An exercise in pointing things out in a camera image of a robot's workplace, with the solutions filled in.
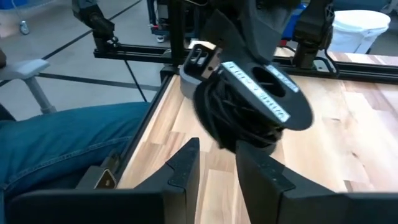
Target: wooden tabletop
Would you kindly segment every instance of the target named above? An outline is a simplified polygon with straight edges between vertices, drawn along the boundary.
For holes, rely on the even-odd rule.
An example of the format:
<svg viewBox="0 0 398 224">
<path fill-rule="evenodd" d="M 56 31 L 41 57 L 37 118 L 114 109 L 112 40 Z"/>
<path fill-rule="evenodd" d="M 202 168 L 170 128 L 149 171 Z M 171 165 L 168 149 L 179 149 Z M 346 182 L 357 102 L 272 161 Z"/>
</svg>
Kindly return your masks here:
<svg viewBox="0 0 398 224">
<path fill-rule="evenodd" d="M 279 49 L 278 55 L 290 52 Z M 398 65 L 398 58 L 334 54 L 340 61 Z M 398 192 L 398 86 L 293 77 L 315 115 L 313 126 L 284 131 L 272 157 L 336 192 Z M 167 87 L 119 183 L 134 188 L 190 138 L 200 139 L 196 223 L 249 224 L 234 155 L 217 148 L 180 92 Z"/>
</svg>

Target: person's leg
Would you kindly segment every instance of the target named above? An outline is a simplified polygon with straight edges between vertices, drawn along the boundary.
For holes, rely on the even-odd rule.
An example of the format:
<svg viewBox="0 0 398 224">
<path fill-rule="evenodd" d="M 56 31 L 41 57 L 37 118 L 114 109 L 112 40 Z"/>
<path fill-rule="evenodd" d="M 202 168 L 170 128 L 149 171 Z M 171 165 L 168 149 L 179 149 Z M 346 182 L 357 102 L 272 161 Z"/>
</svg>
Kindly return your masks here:
<svg viewBox="0 0 398 224">
<path fill-rule="evenodd" d="M 5 196 L 99 163 L 114 149 L 122 151 L 148 107 L 94 106 L 1 123 L 0 187 Z"/>
</svg>

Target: floor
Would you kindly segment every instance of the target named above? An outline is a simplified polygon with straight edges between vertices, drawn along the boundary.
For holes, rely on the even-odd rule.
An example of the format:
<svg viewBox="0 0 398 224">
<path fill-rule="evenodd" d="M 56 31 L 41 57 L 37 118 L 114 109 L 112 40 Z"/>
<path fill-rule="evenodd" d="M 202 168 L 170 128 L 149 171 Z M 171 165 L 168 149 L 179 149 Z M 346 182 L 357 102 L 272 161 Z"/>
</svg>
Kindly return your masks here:
<svg viewBox="0 0 398 224">
<path fill-rule="evenodd" d="M 48 4 L 22 11 L 31 33 L 20 35 L 19 22 L 15 12 L 0 12 L 0 47 L 7 53 L 9 62 L 42 58 L 55 49 L 67 44 L 89 29 L 74 18 L 70 0 L 50 1 Z M 136 0 L 99 1 L 106 17 L 111 17 Z M 393 29 L 378 38 L 373 54 L 398 55 L 398 19 L 393 20 Z M 139 1 L 134 7 L 113 19 L 116 35 L 125 44 L 159 45 L 147 26 L 147 7 Z M 116 82 L 132 83 L 132 78 L 122 61 L 97 59 L 92 55 L 94 43 L 91 35 L 76 41 L 71 46 L 50 57 L 51 66 L 44 71 L 58 75 L 95 78 Z M 161 64 L 129 62 L 140 84 L 149 85 L 144 90 L 151 100 L 154 87 L 160 85 Z M 48 78 L 38 78 L 49 100 L 58 110 L 93 105 L 107 105 L 129 101 L 142 101 L 137 89 L 87 83 L 77 83 Z M 0 87 L 0 102 L 18 119 L 40 114 L 40 108 L 30 91 L 20 80 L 11 81 Z"/>
</svg>

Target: wood grain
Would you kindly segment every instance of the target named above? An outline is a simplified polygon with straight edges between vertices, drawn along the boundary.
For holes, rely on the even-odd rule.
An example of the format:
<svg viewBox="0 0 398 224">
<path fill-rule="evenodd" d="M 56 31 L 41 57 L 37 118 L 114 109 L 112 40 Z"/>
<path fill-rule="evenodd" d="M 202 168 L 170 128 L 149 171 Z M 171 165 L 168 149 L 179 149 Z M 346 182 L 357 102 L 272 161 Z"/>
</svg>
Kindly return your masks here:
<svg viewBox="0 0 398 224">
<path fill-rule="evenodd" d="M 278 49 L 277 55 L 289 50 Z M 334 54 L 336 60 L 398 64 L 398 58 Z M 336 192 L 397 192 L 398 86 L 293 77 L 315 115 L 313 126 L 284 131 L 272 157 Z M 196 223 L 249 224 L 234 155 L 203 130 L 174 76 L 119 183 L 133 188 L 192 137 L 200 138 Z"/>
</svg>

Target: white label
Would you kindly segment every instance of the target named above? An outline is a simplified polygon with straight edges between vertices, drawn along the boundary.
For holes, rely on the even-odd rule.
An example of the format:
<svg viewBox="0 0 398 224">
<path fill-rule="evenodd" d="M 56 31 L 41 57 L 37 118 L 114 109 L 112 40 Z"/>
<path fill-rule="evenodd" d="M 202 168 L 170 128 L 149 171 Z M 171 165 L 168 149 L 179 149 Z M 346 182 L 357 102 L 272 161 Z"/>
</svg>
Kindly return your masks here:
<svg viewBox="0 0 398 224">
<path fill-rule="evenodd" d="M 290 81 L 282 72 L 278 71 L 273 65 L 267 65 L 266 68 L 270 71 L 275 77 L 277 77 L 282 83 L 284 83 L 287 87 L 289 87 L 293 92 L 298 92 L 300 89 L 297 85 L 294 85 L 292 81 Z"/>
<path fill-rule="evenodd" d="M 245 85 L 281 122 L 284 123 L 290 118 L 290 115 L 234 62 L 224 62 L 222 64 L 224 68 Z"/>
</svg>

